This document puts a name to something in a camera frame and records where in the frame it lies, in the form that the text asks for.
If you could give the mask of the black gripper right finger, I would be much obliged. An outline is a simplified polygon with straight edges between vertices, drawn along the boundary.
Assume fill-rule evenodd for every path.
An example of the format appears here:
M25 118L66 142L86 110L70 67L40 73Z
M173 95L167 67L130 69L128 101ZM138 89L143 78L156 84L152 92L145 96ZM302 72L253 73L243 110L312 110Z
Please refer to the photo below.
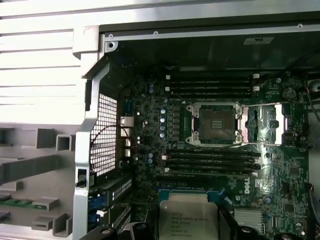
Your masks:
M265 240L263 214L260 210L218 208L219 240Z

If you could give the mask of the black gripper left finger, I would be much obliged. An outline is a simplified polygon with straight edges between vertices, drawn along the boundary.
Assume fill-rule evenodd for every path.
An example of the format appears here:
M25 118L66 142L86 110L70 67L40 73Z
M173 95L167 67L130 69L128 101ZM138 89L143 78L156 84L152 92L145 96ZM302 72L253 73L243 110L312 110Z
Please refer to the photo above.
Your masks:
M143 222L130 222L122 231L117 231L114 227L102 225L86 235L80 240L157 240L156 230L158 220L148 219Z

